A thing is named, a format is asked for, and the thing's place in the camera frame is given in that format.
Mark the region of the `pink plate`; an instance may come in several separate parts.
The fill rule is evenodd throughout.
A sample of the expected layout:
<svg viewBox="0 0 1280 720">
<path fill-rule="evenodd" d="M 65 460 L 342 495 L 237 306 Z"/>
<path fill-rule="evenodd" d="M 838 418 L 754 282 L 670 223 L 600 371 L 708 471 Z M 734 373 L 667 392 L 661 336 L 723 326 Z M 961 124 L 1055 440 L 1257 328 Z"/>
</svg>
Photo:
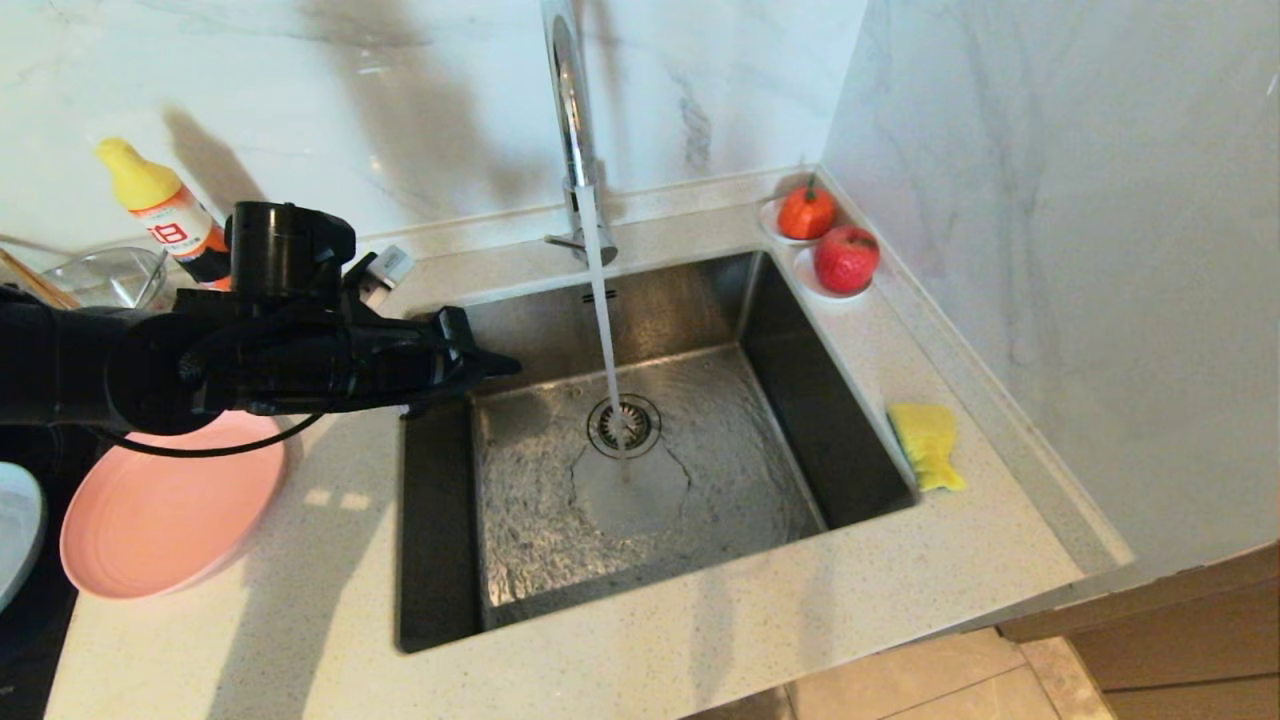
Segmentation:
<svg viewBox="0 0 1280 720">
<path fill-rule="evenodd" d="M 63 570 L 79 592 L 105 600 L 191 587 L 237 556 L 285 474 L 282 442 L 191 459 L 110 448 L 64 516 Z"/>
</svg>

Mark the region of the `orange dish soap bottle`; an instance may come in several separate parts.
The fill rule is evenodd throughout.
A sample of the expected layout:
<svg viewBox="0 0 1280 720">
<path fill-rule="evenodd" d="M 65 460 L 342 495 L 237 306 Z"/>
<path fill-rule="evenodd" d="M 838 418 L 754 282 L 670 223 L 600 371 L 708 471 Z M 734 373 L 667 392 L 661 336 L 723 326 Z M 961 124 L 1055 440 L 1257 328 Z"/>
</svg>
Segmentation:
<svg viewBox="0 0 1280 720">
<path fill-rule="evenodd" d="M 207 290 L 230 290 L 230 249 L 221 224 L 169 167 L 145 159 L 123 138 L 99 142 L 97 159 L 116 201 L 187 274 Z"/>
</svg>

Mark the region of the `wooden chopstick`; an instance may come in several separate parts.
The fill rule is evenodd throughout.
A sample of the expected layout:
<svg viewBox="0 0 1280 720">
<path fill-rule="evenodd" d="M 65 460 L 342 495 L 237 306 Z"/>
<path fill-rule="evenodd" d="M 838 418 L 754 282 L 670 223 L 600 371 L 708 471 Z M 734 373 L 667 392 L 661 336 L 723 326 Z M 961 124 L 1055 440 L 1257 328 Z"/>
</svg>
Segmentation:
<svg viewBox="0 0 1280 720">
<path fill-rule="evenodd" d="M 0 264 L 14 274 L 31 293 L 49 306 L 64 310 L 81 307 L 81 302 L 74 296 L 56 287 L 51 281 L 32 270 L 4 249 L 0 249 Z"/>
</svg>

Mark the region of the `light blue plate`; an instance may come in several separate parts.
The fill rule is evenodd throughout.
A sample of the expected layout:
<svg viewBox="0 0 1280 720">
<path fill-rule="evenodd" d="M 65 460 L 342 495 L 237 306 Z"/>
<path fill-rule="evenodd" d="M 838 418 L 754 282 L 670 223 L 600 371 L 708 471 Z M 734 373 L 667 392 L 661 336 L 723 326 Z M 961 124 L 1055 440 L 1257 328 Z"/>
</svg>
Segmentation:
<svg viewBox="0 0 1280 720">
<path fill-rule="evenodd" d="M 0 612 L 27 582 L 44 544 L 47 506 L 36 477 L 0 462 Z"/>
</svg>

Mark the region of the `yellow green sponge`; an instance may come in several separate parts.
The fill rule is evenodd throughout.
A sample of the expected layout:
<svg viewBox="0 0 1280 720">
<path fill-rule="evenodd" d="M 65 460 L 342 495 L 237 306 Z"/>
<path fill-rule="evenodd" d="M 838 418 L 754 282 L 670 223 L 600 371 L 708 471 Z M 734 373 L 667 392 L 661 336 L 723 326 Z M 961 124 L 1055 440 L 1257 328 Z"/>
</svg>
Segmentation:
<svg viewBox="0 0 1280 720">
<path fill-rule="evenodd" d="M 891 404 L 887 415 L 920 492 L 968 489 L 951 462 L 957 425 L 950 409 L 934 404 Z"/>
</svg>

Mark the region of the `stainless steel sink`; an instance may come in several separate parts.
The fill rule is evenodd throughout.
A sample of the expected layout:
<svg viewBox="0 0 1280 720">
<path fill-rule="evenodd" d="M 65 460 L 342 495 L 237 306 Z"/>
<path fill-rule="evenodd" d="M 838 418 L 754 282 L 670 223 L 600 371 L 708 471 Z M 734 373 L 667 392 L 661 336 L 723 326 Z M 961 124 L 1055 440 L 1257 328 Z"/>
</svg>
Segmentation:
<svg viewBox="0 0 1280 720">
<path fill-rule="evenodd" d="M 605 282 L 641 457 L 591 447 L 608 393 L 589 284 L 467 307 L 521 361 L 402 425 L 396 643 L 433 650 L 911 507 L 918 492 L 763 251 Z"/>
</svg>

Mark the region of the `metal drain strainer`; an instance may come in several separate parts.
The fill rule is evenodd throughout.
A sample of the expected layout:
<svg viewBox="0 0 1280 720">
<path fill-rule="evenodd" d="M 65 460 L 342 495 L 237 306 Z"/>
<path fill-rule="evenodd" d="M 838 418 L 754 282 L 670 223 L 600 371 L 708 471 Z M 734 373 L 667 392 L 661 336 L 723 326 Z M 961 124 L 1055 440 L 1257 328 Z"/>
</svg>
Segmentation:
<svg viewBox="0 0 1280 720">
<path fill-rule="evenodd" d="M 641 457 L 657 445 L 662 418 L 648 398 L 622 393 L 618 407 L 603 398 L 591 410 L 586 429 L 595 451 L 614 460 L 630 460 Z"/>
</svg>

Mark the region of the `chrome faucet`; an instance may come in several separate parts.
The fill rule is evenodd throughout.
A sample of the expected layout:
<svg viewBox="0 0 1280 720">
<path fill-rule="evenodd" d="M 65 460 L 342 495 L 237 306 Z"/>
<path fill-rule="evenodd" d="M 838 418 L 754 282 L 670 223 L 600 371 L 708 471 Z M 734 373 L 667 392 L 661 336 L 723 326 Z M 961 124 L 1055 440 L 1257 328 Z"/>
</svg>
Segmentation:
<svg viewBox="0 0 1280 720">
<path fill-rule="evenodd" d="M 618 250 L 604 219 L 599 197 L 582 201 L 580 191 L 596 192 L 602 173 L 596 163 L 593 142 L 590 101 L 586 67 L 579 32 L 577 17 L 571 0 L 539 0 L 545 36 L 547 60 L 559 127 L 559 145 L 564 158 L 566 174 L 562 182 L 564 211 L 570 224 L 566 234 L 547 237 L 548 243 L 570 249 L 585 263 L 586 243 L 582 229 L 582 206 L 595 213 L 599 232 L 602 264 L 616 260 Z"/>
</svg>

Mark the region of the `small white dish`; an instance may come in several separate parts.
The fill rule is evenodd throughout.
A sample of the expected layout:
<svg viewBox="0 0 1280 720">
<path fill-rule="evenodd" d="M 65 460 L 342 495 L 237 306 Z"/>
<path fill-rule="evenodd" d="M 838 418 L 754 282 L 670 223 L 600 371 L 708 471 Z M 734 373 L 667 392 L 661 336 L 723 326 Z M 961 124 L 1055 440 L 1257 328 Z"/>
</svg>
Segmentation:
<svg viewBox="0 0 1280 720">
<path fill-rule="evenodd" d="M 873 286 L 868 282 L 854 293 L 836 293 L 826 288 L 818 279 L 815 272 L 815 251 L 813 247 L 801 249 L 792 260 L 792 273 L 801 288 L 813 299 L 826 304 L 854 304 L 867 293 Z"/>
<path fill-rule="evenodd" d="M 778 217 L 781 214 L 783 205 L 785 205 L 783 197 L 772 199 L 760 205 L 756 214 L 756 220 L 762 231 L 772 240 L 785 246 L 800 247 L 818 242 L 824 233 L 819 233 L 814 238 L 791 238 L 781 232 L 778 225 Z"/>
</svg>

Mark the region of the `clear glass bowl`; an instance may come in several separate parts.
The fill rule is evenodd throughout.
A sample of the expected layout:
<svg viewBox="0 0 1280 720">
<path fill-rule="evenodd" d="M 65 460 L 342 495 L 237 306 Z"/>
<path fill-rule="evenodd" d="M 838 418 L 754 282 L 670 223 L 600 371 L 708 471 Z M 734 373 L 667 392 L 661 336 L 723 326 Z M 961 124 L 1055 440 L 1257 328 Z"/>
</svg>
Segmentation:
<svg viewBox="0 0 1280 720">
<path fill-rule="evenodd" d="M 42 278 L 84 307 L 168 311 L 175 300 L 168 281 L 166 256 L 147 249 L 86 254 L 46 270 Z"/>
</svg>

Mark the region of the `orange toy pumpkin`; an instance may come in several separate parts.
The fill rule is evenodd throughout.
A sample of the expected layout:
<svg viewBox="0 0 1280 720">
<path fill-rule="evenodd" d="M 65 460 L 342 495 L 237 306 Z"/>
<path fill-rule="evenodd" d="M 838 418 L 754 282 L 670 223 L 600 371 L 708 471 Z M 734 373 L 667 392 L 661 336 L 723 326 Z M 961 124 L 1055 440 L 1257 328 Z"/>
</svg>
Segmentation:
<svg viewBox="0 0 1280 720">
<path fill-rule="evenodd" d="M 803 187 L 790 191 L 778 210 L 778 232 L 787 240 L 812 241 L 824 236 L 836 223 L 838 205 L 833 196 L 810 176 Z"/>
</svg>

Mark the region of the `red toy apple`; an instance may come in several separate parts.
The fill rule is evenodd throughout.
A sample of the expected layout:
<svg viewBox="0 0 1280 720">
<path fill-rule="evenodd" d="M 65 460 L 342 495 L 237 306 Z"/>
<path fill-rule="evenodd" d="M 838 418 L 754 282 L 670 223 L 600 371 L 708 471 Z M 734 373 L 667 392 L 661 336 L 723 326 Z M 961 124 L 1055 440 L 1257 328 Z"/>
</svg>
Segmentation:
<svg viewBox="0 0 1280 720">
<path fill-rule="evenodd" d="M 878 240 L 860 225 L 828 231 L 814 249 L 814 272 L 819 286 L 838 296 L 854 296 L 873 282 L 881 261 Z"/>
</svg>

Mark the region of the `black induction cooktop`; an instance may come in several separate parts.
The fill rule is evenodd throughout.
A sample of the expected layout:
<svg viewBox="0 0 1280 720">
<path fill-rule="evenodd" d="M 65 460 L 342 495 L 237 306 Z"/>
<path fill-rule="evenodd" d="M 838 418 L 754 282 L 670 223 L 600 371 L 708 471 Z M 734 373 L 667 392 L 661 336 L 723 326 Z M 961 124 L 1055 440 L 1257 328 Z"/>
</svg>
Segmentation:
<svg viewBox="0 0 1280 720">
<path fill-rule="evenodd" d="M 78 425 L 0 427 L 0 462 L 24 468 L 44 496 L 35 565 L 0 611 L 0 720 L 42 720 L 78 591 L 61 566 L 64 516 L 99 439 Z"/>
</svg>

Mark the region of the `wooden cabinet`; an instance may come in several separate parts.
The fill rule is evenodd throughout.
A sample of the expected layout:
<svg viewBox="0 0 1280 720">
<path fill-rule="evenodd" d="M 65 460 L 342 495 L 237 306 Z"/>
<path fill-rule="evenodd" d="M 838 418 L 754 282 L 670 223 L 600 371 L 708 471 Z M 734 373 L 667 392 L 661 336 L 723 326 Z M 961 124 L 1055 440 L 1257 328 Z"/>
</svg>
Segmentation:
<svg viewBox="0 0 1280 720">
<path fill-rule="evenodd" d="M 1116 720 L 1280 720 L 1280 543 L 998 632 L 1064 641 Z"/>
</svg>

